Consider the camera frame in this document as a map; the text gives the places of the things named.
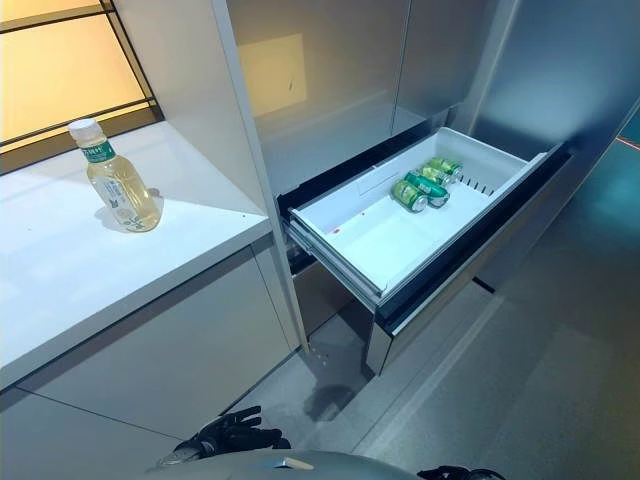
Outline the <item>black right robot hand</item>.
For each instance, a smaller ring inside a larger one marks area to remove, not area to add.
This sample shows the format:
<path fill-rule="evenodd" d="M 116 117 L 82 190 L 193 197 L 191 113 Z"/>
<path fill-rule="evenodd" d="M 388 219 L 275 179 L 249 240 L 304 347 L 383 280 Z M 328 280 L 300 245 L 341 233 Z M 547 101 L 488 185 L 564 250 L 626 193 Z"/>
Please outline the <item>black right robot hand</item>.
<path fill-rule="evenodd" d="M 503 476 L 493 470 L 468 469 L 461 466 L 439 466 L 435 469 L 419 471 L 417 476 L 427 480 L 503 479 Z"/>

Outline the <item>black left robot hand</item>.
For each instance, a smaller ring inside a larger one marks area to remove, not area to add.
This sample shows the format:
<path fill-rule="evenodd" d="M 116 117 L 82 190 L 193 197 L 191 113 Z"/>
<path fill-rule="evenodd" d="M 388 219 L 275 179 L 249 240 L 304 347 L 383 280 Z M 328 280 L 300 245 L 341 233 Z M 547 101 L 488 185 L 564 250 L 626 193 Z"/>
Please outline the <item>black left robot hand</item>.
<path fill-rule="evenodd" d="M 197 439 L 215 455 L 264 448 L 290 449 L 291 443 L 280 429 L 260 428 L 261 411 L 260 406 L 253 406 L 228 412 L 204 426 Z"/>

